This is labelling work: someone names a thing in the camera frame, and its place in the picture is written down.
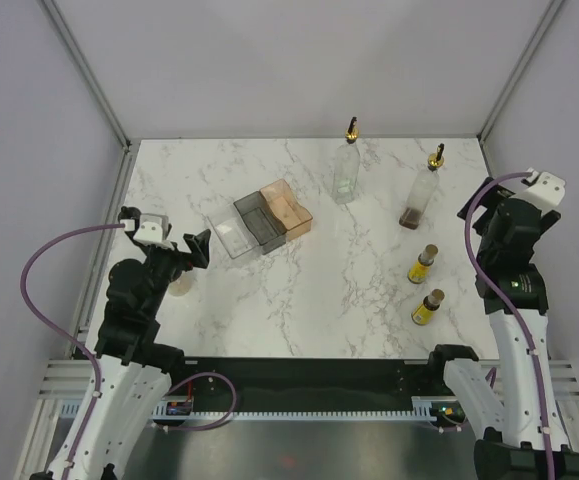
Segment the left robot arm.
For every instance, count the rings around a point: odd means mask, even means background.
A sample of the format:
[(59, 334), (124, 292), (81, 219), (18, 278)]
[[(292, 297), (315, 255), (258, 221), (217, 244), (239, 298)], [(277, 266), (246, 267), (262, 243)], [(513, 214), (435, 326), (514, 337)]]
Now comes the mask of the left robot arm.
[(143, 245), (143, 260), (117, 262), (108, 275), (93, 373), (63, 446), (35, 479), (120, 479), (148, 418), (164, 394), (188, 381), (181, 349), (158, 344), (158, 310), (171, 283), (210, 262), (211, 233), (183, 237), (188, 251)]

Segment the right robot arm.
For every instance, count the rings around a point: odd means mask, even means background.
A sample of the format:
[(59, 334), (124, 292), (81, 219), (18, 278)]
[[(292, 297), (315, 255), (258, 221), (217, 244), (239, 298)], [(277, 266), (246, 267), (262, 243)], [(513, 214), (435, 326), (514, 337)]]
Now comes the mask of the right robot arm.
[(499, 356), (503, 395), (496, 396), (475, 352), (438, 345), (427, 385), (452, 392), (476, 436), (480, 479), (579, 479), (579, 453), (560, 419), (546, 345), (546, 284), (534, 247), (561, 218), (565, 182), (552, 173), (487, 178), (460, 210), (466, 253)]

